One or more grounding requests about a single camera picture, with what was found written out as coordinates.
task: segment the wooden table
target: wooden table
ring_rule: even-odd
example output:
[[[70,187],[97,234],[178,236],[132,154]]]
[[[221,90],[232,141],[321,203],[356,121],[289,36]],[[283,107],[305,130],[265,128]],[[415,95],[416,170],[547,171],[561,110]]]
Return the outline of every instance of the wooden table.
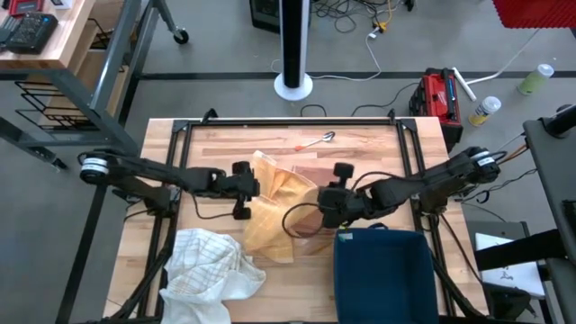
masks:
[[[436,118],[416,120],[426,166],[432,167],[445,161],[446,147],[438,120]],[[171,129],[170,119],[150,120],[142,156],[164,163]],[[293,150],[294,146],[314,140],[328,130],[337,134],[332,142],[321,143],[301,152]],[[176,152],[180,151],[181,139],[179,145]],[[230,172],[233,162],[250,160],[257,149],[275,158],[281,167],[289,169],[293,167],[309,169],[318,165],[332,168],[336,162],[347,162],[355,165],[353,180],[365,172],[374,170],[404,175],[397,133],[395,128],[390,126],[196,128],[193,129],[187,165],[219,167]],[[179,156],[176,156],[175,161],[179,161]],[[413,157],[411,164],[416,168]],[[369,176],[364,181],[371,182],[376,178],[378,176]],[[202,200],[199,204],[203,215],[213,215],[230,211],[233,202]],[[179,229],[204,228],[230,234],[238,242],[242,242],[245,226],[243,221],[232,218],[200,220],[195,215],[192,198],[189,195],[184,195],[179,215]],[[460,204],[449,203],[445,216],[462,242],[468,257],[475,264]],[[392,229],[413,230],[410,207],[407,203],[394,214],[382,218],[381,222]],[[104,316],[109,316],[118,310],[118,304],[122,304],[130,296],[143,276],[152,223],[152,217],[146,215],[133,217],[125,223]],[[354,226],[365,227],[372,223],[374,221],[359,220]],[[440,225],[439,230],[448,273],[472,305],[479,311],[487,313],[482,287],[467,267],[446,225]],[[266,271],[267,279],[252,298],[225,302],[233,321],[336,321],[330,244],[313,256],[297,256],[295,262],[290,265],[276,264],[261,256],[255,256],[255,263]],[[439,287],[440,284],[436,279],[439,309],[441,313],[446,313]],[[149,305],[154,304],[157,290],[158,288],[152,289]]]
[[[0,69],[68,68],[94,3],[95,0],[74,0],[72,8],[56,10],[52,2],[44,1],[42,11],[58,18],[58,27],[50,36],[46,47],[40,55],[1,52]],[[7,15],[7,10],[0,9],[0,22],[3,22]]]

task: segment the spoon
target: spoon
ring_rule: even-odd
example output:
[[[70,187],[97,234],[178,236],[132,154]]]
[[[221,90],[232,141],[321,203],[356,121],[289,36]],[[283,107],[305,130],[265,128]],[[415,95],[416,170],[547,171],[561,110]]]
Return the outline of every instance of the spoon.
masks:
[[[312,142],[310,142],[310,143],[308,143],[308,144],[299,145],[299,146],[297,146],[297,147],[294,148],[294,149],[296,149],[297,151],[299,151],[299,150],[306,149],[308,146],[312,146],[312,145],[314,145],[314,144],[316,144],[316,143],[320,143],[320,142],[322,142],[322,141],[323,141],[323,142],[330,142],[332,139],[334,139],[334,136],[336,136],[336,133],[335,133],[334,131],[329,131],[329,132],[327,132],[326,134],[322,135],[322,138],[321,138],[321,139],[316,139],[316,140],[314,140],[314,141],[312,141]]]

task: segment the white towel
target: white towel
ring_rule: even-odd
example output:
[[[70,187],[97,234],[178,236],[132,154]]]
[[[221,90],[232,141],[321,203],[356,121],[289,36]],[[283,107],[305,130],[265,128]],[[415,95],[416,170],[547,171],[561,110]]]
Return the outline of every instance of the white towel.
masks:
[[[165,269],[162,324],[231,323],[222,301],[249,298],[266,279],[234,238],[205,229],[179,230]]]

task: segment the concrete floor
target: concrete floor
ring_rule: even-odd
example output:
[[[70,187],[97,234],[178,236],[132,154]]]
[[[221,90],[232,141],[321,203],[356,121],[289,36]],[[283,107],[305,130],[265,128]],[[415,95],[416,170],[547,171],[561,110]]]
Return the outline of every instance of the concrete floor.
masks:
[[[159,22],[146,64],[147,72],[268,72],[279,57],[279,38],[254,29],[248,1],[168,1],[177,23],[185,27],[191,44],[178,47]],[[355,16],[358,27],[348,34],[337,33],[328,18],[313,17],[310,27],[308,70],[373,71],[374,63],[364,45],[370,31],[368,19]],[[533,31],[502,27],[490,1],[445,0],[418,2],[418,9],[394,12],[390,29],[373,42],[382,70],[423,71],[428,67],[457,66],[466,71],[497,70]],[[512,65],[511,70],[528,71],[539,63],[558,70],[576,69],[576,40],[569,30],[540,31],[533,44]],[[304,104],[322,104],[328,116],[346,116],[359,104],[384,104],[410,79],[383,79],[369,82],[319,80],[303,103],[287,103],[273,91],[271,81],[140,82],[128,133],[143,141],[149,118],[199,117],[209,108],[225,117],[297,116]],[[496,95],[503,108],[485,125],[474,128],[464,123],[459,152],[471,145],[497,149],[521,132],[522,122],[554,113],[562,104],[573,103],[572,78],[550,80],[537,94],[524,97],[515,90],[519,79],[498,79],[478,84],[479,98]],[[462,115],[474,107],[460,92]],[[25,129],[14,108],[24,107],[18,89],[0,84],[2,114]],[[407,114],[411,90],[400,94],[393,106]],[[310,111],[308,115],[318,115]],[[381,116],[387,111],[366,109],[360,116]],[[505,149],[513,150],[521,140]],[[52,322],[55,318],[86,220],[94,188],[80,181],[76,154],[81,148],[54,149],[70,166],[56,173],[50,166],[0,141],[0,293],[4,296],[0,321],[12,323]],[[533,168],[525,154],[503,167],[502,183]],[[491,196],[483,205],[508,221],[527,221],[532,232],[554,227],[537,175],[511,184]],[[94,239],[85,280],[73,312],[73,320],[99,318],[112,276],[113,262],[122,233],[125,203],[111,195],[103,207]],[[485,212],[464,206],[467,220],[488,221]]]

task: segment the yellow cloth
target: yellow cloth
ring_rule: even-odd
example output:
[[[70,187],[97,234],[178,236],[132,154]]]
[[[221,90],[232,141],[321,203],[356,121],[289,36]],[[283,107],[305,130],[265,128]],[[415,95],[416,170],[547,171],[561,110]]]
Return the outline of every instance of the yellow cloth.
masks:
[[[258,251],[278,263],[292,263],[293,242],[282,229],[282,217],[298,203],[316,203],[318,187],[306,177],[276,166],[276,162],[257,151],[250,164],[260,182],[260,196],[250,204],[251,219],[244,230],[244,248]],[[306,218],[317,208],[302,206],[290,212],[286,228]]]

